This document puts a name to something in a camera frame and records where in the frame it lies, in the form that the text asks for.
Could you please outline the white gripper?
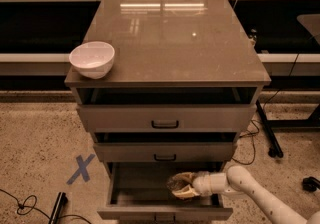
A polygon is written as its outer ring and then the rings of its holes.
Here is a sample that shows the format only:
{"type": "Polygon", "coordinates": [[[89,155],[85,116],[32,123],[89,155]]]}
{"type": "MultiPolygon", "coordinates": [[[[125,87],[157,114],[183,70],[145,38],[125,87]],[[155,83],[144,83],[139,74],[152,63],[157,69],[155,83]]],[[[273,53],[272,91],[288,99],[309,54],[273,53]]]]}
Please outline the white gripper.
{"type": "Polygon", "coordinates": [[[179,190],[174,190],[172,194],[179,199],[189,199],[197,196],[211,196],[222,194],[227,191],[229,183],[225,173],[209,172],[182,172],[173,176],[174,181],[184,181],[192,183],[179,190]]]}

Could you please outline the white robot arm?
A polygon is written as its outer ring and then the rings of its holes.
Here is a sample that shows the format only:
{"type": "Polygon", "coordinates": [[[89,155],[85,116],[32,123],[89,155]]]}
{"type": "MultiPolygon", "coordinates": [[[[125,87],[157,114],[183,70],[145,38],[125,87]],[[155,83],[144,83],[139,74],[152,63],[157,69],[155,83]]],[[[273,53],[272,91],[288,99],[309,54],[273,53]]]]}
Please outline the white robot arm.
{"type": "Polygon", "coordinates": [[[242,166],[231,166],[226,172],[182,172],[171,176],[168,189],[179,199],[220,194],[227,197],[242,194],[250,197],[272,224],[320,224],[320,212],[305,219],[260,185],[242,166]]]}

